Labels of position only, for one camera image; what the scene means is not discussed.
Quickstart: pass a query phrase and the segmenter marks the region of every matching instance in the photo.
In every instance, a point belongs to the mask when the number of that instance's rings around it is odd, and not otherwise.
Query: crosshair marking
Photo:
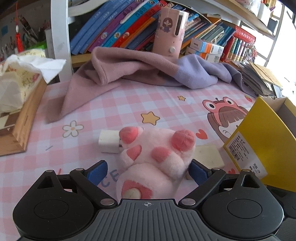
[[[146,202],[146,203],[144,203],[143,205],[145,205],[146,207],[150,207],[150,206],[153,205],[153,204],[150,203],[150,202]]]

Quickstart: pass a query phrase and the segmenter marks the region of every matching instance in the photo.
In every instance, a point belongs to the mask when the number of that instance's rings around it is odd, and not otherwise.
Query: purple blanket
[[[180,59],[123,48],[97,47],[91,60],[73,75],[66,96],[48,102],[47,122],[62,119],[83,104],[120,85],[121,79],[151,85],[205,88],[218,79],[236,83],[256,97],[242,75],[226,63],[209,63],[195,54]]]

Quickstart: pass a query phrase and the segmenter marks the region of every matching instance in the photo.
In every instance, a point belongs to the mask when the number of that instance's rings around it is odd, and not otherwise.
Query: plush paw pad
[[[124,199],[141,199],[141,192],[139,189],[137,188],[131,188],[125,191],[125,193],[123,193],[122,198]]]
[[[171,153],[171,150],[165,148],[165,147],[155,147],[152,152],[151,156],[153,159],[155,159],[158,162],[163,162]]]
[[[119,132],[121,141],[125,144],[131,144],[138,136],[139,130],[137,127],[124,127]]]
[[[141,145],[137,145],[126,150],[126,154],[129,156],[130,159],[134,161],[141,154],[141,151],[142,151]]]
[[[150,199],[152,197],[152,190],[137,182],[126,180],[122,186],[121,196],[122,198],[129,196],[130,199]]]
[[[178,151],[189,151],[195,144],[195,136],[192,131],[176,131],[172,137],[171,143]]]

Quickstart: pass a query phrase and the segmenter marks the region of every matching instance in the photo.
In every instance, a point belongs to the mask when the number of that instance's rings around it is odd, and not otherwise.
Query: barcode
[[[234,156],[234,158],[235,158],[237,161],[239,161],[240,158],[239,158],[239,155],[235,152],[235,149],[234,149],[232,146],[229,146],[228,148],[229,148],[231,154]]]
[[[215,58],[214,58],[214,63],[219,62],[219,59],[220,59],[220,56],[215,56]]]

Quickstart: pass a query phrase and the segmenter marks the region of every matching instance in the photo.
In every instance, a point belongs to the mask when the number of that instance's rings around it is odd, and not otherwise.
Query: purple book
[[[118,26],[120,25],[120,21],[125,18],[127,14],[133,11],[136,7],[138,7],[143,0],[135,0],[132,2],[126,9],[124,9],[111,23],[110,25],[100,33],[99,37],[95,40],[95,42],[90,46],[89,52],[92,52],[93,49],[97,46],[101,46],[105,41],[112,36],[113,32],[116,31]]]

